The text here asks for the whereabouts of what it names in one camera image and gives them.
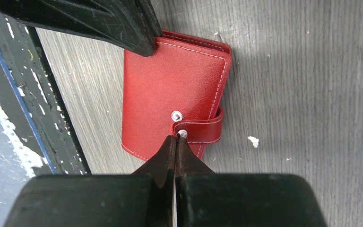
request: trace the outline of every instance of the metal snap stud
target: metal snap stud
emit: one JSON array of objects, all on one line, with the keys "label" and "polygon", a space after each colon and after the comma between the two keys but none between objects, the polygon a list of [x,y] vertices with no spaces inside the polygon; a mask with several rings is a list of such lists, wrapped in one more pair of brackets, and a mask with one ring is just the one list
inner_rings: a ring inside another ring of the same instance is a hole
[{"label": "metal snap stud", "polygon": [[183,120],[183,115],[179,111],[173,111],[172,112],[172,120],[174,122],[178,122]]},{"label": "metal snap stud", "polygon": [[180,137],[184,137],[184,138],[187,138],[187,131],[182,129],[182,130],[179,130],[177,132],[177,135],[180,136]]}]

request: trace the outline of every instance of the wooden surface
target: wooden surface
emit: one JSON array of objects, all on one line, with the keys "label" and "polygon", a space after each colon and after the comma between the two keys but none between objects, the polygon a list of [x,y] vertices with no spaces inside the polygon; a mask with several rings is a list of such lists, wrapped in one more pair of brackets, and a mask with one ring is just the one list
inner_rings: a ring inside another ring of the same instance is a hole
[{"label": "wooden surface", "polygon": [[[363,226],[363,1],[152,3],[163,29],[233,49],[223,137],[204,162],[303,176],[331,226]],[[121,149],[122,49],[39,35],[93,173],[135,170],[142,161]]]}]

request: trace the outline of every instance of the peeling white paint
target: peeling white paint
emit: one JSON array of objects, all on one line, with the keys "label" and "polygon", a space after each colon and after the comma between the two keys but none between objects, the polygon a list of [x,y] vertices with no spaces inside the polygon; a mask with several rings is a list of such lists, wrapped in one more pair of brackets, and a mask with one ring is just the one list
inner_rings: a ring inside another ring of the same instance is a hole
[{"label": "peeling white paint", "polygon": [[38,104],[39,106],[40,106],[40,108],[41,108],[41,112],[45,115],[45,111],[43,110],[43,107],[40,105],[40,104]]},{"label": "peeling white paint", "polygon": [[24,146],[19,137],[15,134],[15,125],[10,122],[6,113],[0,106],[0,124],[3,128],[3,133],[9,138],[9,142],[13,146],[13,152],[19,157],[19,163],[25,169],[28,177],[35,176],[33,167],[42,167],[42,157],[32,151],[30,148]]},{"label": "peeling white paint", "polygon": [[48,165],[48,160],[47,160],[45,157],[43,157],[43,161],[44,161],[44,163],[45,163],[46,165]]},{"label": "peeling white paint", "polygon": [[6,24],[8,25],[10,35],[11,35],[11,36],[12,36],[12,38],[14,39],[14,38],[15,38],[15,35],[13,34],[12,27],[10,26],[10,23],[9,23],[9,22],[6,22]]},{"label": "peeling white paint", "polygon": [[24,94],[23,89],[21,89],[20,87],[18,87],[17,89],[19,90],[20,95],[21,95],[22,97],[24,97],[24,96],[25,96],[25,94]]},{"label": "peeling white paint", "polygon": [[258,148],[258,145],[259,145],[259,139],[253,137],[253,136],[249,136],[247,137],[247,139],[249,139],[251,142],[252,142],[252,146],[254,148]]},{"label": "peeling white paint", "polygon": [[46,100],[45,94],[43,92],[43,89],[41,87],[40,81],[38,80],[37,74],[33,71],[33,69],[30,69],[30,70],[33,73],[33,76],[34,76],[35,81],[37,82],[38,89],[40,89],[40,91],[41,91],[41,96],[44,98],[44,101],[46,103],[48,103],[48,101]]}]

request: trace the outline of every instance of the scratched black surface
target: scratched black surface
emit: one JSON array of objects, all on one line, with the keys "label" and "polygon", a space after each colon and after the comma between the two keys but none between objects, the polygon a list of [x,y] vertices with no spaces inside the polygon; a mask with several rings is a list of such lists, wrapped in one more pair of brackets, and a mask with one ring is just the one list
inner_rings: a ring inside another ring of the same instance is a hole
[{"label": "scratched black surface", "polygon": [[[24,94],[22,99],[56,172],[89,173],[35,28],[27,28],[0,13],[0,51],[16,86]],[[10,118],[11,108],[4,110]],[[18,133],[22,125],[16,127]]]}]

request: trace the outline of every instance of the red leather card holder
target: red leather card holder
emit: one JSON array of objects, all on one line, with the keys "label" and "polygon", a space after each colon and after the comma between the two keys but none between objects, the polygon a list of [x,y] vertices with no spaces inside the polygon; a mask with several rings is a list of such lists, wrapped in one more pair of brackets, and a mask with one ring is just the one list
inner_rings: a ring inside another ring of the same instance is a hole
[{"label": "red leather card holder", "polygon": [[150,57],[124,51],[122,147],[150,159],[168,135],[187,131],[202,158],[220,140],[219,102],[231,66],[229,45],[164,31]]}]

